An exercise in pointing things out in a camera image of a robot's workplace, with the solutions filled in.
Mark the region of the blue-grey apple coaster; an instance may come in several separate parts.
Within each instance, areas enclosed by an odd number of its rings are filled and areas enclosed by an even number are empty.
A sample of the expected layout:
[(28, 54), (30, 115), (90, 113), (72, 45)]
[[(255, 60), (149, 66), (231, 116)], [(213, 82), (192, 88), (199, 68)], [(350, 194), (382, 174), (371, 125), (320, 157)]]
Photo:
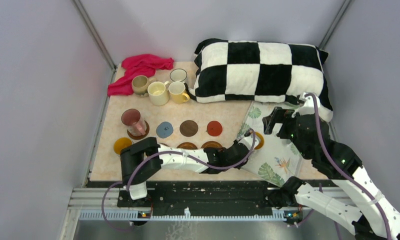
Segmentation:
[(159, 138), (165, 139), (171, 136), (174, 132), (173, 126), (170, 122), (164, 121), (156, 128), (156, 135)]

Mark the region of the red apple coaster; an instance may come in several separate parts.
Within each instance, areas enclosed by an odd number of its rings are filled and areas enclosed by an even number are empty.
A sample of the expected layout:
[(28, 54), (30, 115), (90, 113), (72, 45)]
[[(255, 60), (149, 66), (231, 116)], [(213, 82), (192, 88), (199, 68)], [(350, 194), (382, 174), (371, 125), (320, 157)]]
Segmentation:
[(223, 132), (223, 127), (220, 122), (213, 120), (207, 124), (206, 130), (210, 136), (217, 137)]

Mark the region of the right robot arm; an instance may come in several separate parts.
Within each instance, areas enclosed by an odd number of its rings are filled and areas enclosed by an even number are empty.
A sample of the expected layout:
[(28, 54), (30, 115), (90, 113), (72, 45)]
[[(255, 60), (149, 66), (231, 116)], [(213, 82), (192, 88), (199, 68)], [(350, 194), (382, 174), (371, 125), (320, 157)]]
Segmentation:
[(300, 115), (276, 107), (262, 119), (270, 135), (281, 124), (278, 138), (289, 140), (300, 155), (340, 187), (354, 205), (344, 204), (312, 189), (293, 176), (282, 185), (281, 200), (287, 206), (306, 205), (343, 226), (357, 240), (400, 240), (400, 212), (382, 196), (361, 159), (347, 145), (330, 138), (328, 123), (316, 123), (315, 115)]

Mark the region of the orange cup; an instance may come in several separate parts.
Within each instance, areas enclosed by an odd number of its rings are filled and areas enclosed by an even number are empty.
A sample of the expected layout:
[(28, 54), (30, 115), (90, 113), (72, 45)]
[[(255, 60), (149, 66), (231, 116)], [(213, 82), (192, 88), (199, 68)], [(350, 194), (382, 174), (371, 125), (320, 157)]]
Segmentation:
[(262, 136), (260, 133), (258, 133), (258, 132), (255, 132), (255, 136), (256, 136), (256, 143), (255, 143), (255, 148), (254, 148), (254, 150), (259, 150), (259, 149), (261, 149), (261, 148), (263, 147), (263, 145), (264, 145), (264, 138), (263, 138), (263, 136)]

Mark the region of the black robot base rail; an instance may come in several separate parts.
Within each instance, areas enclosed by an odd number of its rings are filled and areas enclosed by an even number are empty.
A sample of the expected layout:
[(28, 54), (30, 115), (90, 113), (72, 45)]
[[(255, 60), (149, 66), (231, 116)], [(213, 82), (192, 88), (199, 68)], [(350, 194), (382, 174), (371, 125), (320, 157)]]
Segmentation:
[(147, 197), (132, 200), (125, 190), (117, 200), (121, 208), (148, 208), (154, 217), (269, 216), (283, 207), (299, 208), (293, 197), (266, 181), (149, 181)]

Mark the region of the blue mug yellow inside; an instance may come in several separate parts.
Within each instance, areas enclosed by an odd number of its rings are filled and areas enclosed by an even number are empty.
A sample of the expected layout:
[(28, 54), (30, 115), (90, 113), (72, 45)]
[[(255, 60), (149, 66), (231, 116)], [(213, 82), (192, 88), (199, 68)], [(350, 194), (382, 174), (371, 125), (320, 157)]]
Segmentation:
[(127, 137), (117, 139), (113, 145), (113, 150), (116, 154), (120, 155), (121, 151), (133, 144), (132, 140)]

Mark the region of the pink mug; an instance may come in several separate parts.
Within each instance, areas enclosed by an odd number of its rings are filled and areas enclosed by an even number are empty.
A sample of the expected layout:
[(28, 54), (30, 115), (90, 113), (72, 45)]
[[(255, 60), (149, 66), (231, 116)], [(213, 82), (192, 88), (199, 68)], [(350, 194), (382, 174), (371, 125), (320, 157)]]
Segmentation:
[(126, 110), (121, 116), (121, 121), (134, 137), (144, 136), (147, 132), (145, 120), (137, 109), (130, 108)]

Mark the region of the amber wooden coaster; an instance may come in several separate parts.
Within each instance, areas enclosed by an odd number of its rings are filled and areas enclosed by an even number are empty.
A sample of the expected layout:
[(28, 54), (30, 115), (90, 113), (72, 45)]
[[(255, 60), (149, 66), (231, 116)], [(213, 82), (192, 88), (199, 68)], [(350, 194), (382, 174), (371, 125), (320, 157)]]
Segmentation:
[(217, 148), (217, 149), (221, 149), (221, 148), (222, 148), (222, 145), (221, 145), (219, 142), (217, 142), (217, 141), (211, 140), (211, 141), (207, 141), (207, 142), (205, 142), (204, 144), (202, 144), (201, 148), (202, 148), (202, 149), (205, 149), (205, 148)]
[(198, 147), (192, 142), (183, 142), (177, 146), (179, 149), (196, 150)]

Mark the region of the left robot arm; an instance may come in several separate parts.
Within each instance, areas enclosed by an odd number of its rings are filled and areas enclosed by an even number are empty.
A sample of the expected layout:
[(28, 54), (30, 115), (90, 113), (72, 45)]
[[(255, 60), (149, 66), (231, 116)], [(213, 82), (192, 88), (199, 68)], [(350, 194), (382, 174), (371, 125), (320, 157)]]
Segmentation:
[(137, 207), (148, 201), (146, 182), (159, 170), (186, 170), (200, 174), (219, 174), (240, 168), (261, 143), (259, 137), (246, 134), (229, 148), (200, 149), (173, 148), (148, 137), (120, 152), (122, 183), (129, 192), (129, 200)]

